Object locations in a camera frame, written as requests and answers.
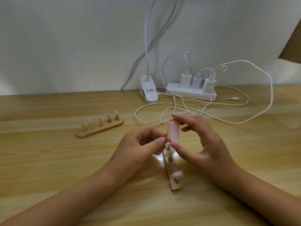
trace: wooden table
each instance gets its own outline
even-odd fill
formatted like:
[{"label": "wooden table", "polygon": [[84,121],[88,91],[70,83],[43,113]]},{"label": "wooden table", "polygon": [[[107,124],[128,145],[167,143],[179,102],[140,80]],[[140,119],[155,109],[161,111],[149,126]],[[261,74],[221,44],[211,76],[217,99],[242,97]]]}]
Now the wooden table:
[{"label": "wooden table", "polygon": [[[211,106],[207,112],[238,122],[268,106],[268,86],[238,88],[250,97],[247,107]],[[273,107],[247,123],[208,121],[240,166],[301,197],[301,86],[276,86],[274,91]],[[245,101],[232,89],[217,88],[217,93]],[[160,95],[159,102],[172,98]],[[134,112],[145,105],[138,91],[3,96],[0,103],[0,222],[98,170],[127,131],[143,126]],[[138,116],[154,123],[167,107],[148,106]],[[122,126],[76,137],[80,121],[96,120],[116,109],[125,118]],[[166,130],[166,125],[159,129]],[[191,150],[201,149],[194,132],[181,133],[180,142]],[[184,172],[182,191],[171,192],[162,156],[153,156],[79,225],[268,225],[193,166],[179,156],[176,159]]]}]

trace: nail file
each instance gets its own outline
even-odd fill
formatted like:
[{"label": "nail file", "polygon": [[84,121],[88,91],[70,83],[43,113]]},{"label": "nail file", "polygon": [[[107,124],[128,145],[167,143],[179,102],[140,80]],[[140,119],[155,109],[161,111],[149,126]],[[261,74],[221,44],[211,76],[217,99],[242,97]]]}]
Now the nail file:
[{"label": "nail file", "polygon": [[168,123],[167,139],[171,142],[178,142],[180,135],[180,124],[178,121],[172,120]]}]

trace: qr code label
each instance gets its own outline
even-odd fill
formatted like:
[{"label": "qr code label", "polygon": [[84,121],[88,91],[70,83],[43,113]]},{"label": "qr code label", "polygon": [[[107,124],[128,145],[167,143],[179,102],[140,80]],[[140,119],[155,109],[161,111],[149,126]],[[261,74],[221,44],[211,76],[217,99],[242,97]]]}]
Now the qr code label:
[{"label": "qr code label", "polygon": [[147,90],[146,90],[146,93],[153,93],[153,92],[155,92],[154,89],[147,89]]}]

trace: forearm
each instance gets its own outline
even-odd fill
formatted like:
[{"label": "forearm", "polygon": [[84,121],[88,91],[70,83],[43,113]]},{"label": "forearm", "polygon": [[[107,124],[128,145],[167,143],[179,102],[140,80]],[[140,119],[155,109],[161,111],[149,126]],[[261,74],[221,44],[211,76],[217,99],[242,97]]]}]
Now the forearm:
[{"label": "forearm", "polygon": [[74,225],[117,187],[103,167],[95,174],[4,221],[1,226]]},{"label": "forearm", "polygon": [[228,190],[275,226],[301,225],[301,200],[239,168]]}]

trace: power outlet socket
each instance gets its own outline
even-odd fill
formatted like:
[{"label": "power outlet socket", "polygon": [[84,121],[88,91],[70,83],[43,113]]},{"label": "power outlet socket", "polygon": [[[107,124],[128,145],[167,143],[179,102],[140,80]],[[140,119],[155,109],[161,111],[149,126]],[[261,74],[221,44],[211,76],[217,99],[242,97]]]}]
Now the power outlet socket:
[{"label": "power outlet socket", "polygon": [[[174,94],[180,95],[183,98],[211,101],[211,94],[204,93],[202,88],[192,89],[191,85],[188,89],[184,89],[180,87],[179,83],[168,83],[166,87],[166,93],[171,94],[170,91],[173,92]],[[216,93],[215,90],[213,89],[212,101],[214,102],[215,99],[216,99]]]}]

